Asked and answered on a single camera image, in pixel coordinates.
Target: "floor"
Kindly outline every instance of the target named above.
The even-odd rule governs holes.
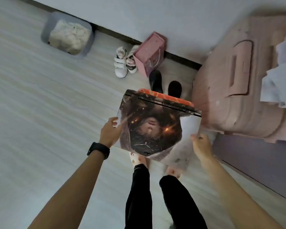
[[[0,0],[0,228],[26,228],[86,158],[106,120],[117,114],[126,89],[148,88],[141,74],[114,75],[115,49],[124,42],[97,32],[91,52],[75,61],[40,41],[47,12],[19,0]],[[188,98],[195,71],[168,59],[164,87],[179,80]],[[286,228],[286,199],[226,167],[246,191]],[[113,148],[84,215],[84,228],[123,228],[133,167]],[[168,228],[158,182],[164,166],[152,162],[154,228]],[[181,178],[209,228],[233,228],[199,161]]]

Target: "baseboard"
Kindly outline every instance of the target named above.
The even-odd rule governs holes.
[[[41,4],[41,3],[37,2],[37,1],[34,1],[34,0],[21,0],[21,1],[24,1],[24,2],[26,2],[28,4],[30,4],[30,5],[33,5],[35,7],[38,7],[40,9],[43,9],[43,10],[48,11],[48,12],[60,11],[60,10],[57,10],[55,8],[49,7],[47,5]],[[117,38],[117,39],[122,40],[124,42],[127,42],[129,44],[135,45],[135,44],[141,44],[142,43],[142,42],[140,42],[138,40],[135,40],[135,39],[130,38],[128,36],[125,36],[123,34],[117,33],[115,31],[109,30],[109,29],[107,29],[105,27],[102,27],[102,26],[99,26],[97,24],[94,24],[94,23],[90,23],[90,24],[92,25],[94,30],[98,30],[98,31],[100,31],[100,32],[102,32],[104,34],[108,34],[108,35],[110,35],[110,36],[112,36],[114,38]],[[199,64],[197,62],[193,62],[191,60],[188,60],[188,59],[185,59],[183,57],[180,57],[180,56],[174,55],[172,53],[169,53],[167,51],[164,52],[164,57],[168,58],[170,60],[173,60],[175,62],[178,62],[180,64],[183,64],[185,66],[188,66],[190,68],[193,68],[195,70],[199,70],[200,67],[202,66],[201,64]]]

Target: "black pants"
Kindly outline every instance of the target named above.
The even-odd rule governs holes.
[[[159,184],[175,228],[207,228],[190,193],[176,177],[164,176]],[[153,227],[152,205],[149,171],[143,164],[136,165],[126,202],[125,229],[151,229]]]

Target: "wall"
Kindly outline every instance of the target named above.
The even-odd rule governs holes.
[[[286,198],[286,141],[219,134],[214,154],[223,161]]]
[[[157,31],[168,52],[202,63],[229,27],[286,0],[35,0],[143,42]]]

